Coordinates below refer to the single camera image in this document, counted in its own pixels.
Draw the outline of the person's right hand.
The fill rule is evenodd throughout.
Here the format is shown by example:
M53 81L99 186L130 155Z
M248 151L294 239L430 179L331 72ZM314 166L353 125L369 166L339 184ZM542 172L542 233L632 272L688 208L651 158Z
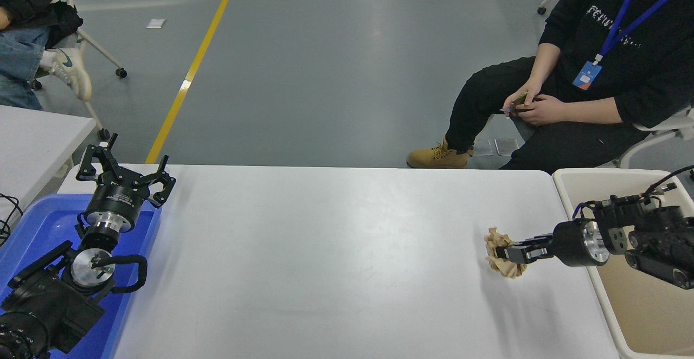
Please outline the person's right hand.
M543 80L530 78L519 89L506 97L501 106L501 112L508 117L530 111L530 104L539 95L542 85Z

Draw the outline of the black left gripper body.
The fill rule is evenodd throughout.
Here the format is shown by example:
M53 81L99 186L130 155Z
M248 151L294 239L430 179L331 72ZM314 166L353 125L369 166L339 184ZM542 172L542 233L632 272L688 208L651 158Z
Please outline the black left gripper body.
M85 210L87 223L111 221L134 224L146 199L145 186L119 184L111 179L96 179L97 188Z

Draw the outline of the person's left hand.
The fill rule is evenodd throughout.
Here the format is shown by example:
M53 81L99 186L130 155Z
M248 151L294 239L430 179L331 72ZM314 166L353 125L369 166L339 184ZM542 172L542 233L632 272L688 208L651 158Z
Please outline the person's left hand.
M568 106L552 95L527 97L522 104L515 104L514 114L533 126L546 126L569 120Z

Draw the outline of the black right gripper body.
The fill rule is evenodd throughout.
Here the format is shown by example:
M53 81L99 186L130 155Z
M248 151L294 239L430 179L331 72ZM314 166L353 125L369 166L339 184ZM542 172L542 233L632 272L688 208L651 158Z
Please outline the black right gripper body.
M552 254L568 267L593 266L584 241L587 224L586 219L575 219L558 223L553 230Z

